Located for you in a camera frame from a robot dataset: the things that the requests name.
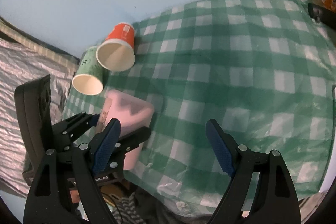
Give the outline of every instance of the green paper cup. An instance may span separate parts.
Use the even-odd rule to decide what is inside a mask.
[[[97,47],[91,47],[72,79],[73,87],[85,95],[97,95],[103,90],[103,68],[96,58]]]

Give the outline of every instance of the screw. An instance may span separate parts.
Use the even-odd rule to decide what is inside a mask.
[[[117,166],[118,164],[115,161],[110,163],[111,168],[116,168]]]
[[[50,155],[52,155],[52,154],[54,153],[54,151],[55,151],[55,150],[53,150],[52,148],[51,148],[51,149],[48,149],[48,150],[46,151],[46,154],[47,154],[48,156],[50,156]]]
[[[80,146],[79,146],[79,149],[80,150],[85,150],[89,147],[89,145],[87,143],[82,143]]]
[[[240,144],[240,145],[238,145],[238,149],[241,150],[241,151],[246,151],[247,150],[247,146],[244,145],[244,144]]]
[[[273,150],[272,151],[272,154],[276,157],[279,157],[280,156],[280,152],[278,150]]]

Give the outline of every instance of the pink plastic container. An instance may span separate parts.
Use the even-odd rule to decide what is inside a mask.
[[[107,94],[102,113],[107,112],[104,127],[112,118],[116,118],[121,124],[120,136],[146,126],[149,127],[154,113],[154,106],[118,90],[111,90]],[[124,170],[133,169],[139,158],[143,143],[138,148],[126,153]]]

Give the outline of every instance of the orange paper cup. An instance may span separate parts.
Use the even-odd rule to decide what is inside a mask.
[[[135,62],[134,28],[131,24],[117,24],[98,47],[96,57],[100,65],[111,71],[130,69]]]

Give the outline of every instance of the cup rim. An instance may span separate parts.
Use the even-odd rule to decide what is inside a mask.
[[[120,70],[111,70],[110,68],[108,68],[106,65],[104,65],[98,58],[98,52],[99,50],[103,47],[103,46],[106,46],[108,44],[119,44],[119,45],[122,45],[122,46],[125,46],[126,48],[128,48],[129,50],[132,51],[132,59],[133,59],[133,62],[132,62],[132,65],[125,69],[125,70],[128,70],[130,69],[134,63],[135,63],[135,54],[134,54],[134,49],[132,48],[132,46],[130,44],[128,44],[125,40],[122,40],[122,39],[118,39],[118,38],[111,38],[111,39],[108,39],[108,40],[105,40],[102,44],[100,44],[97,48],[97,51],[96,51],[96,59],[98,61],[98,63],[105,69],[107,70],[110,70],[110,71],[120,71]]]
[[[83,92],[81,92],[80,90],[78,90],[78,89],[75,87],[75,85],[74,85],[74,80],[75,80],[76,78],[78,78],[79,76],[90,76],[90,77],[95,78],[95,79],[99,82],[99,84],[100,84],[100,88],[101,88],[101,89],[99,89],[100,91],[99,91],[98,93],[87,94],[87,93],[83,93]],[[103,89],[104,89],[104,86],[103,86],[103,83],[101,82],[101,80],[98,79],[96,76],[94,76],[94,75],[90,75],[90,74],[88,74],[88,73],[81,73],[81,74],[79,74],[79,75],[75,75],[75,76],[72,78],[72,86],[73,86],[73,87],[75,88],[75,90],[77,90],[78,92],[80,92],[80,93],[82,93],[82,94],[85,94],[85,95],[89,95],[89,96],[97,95],[97,94],[101,93],[101,92],[103,91]]]

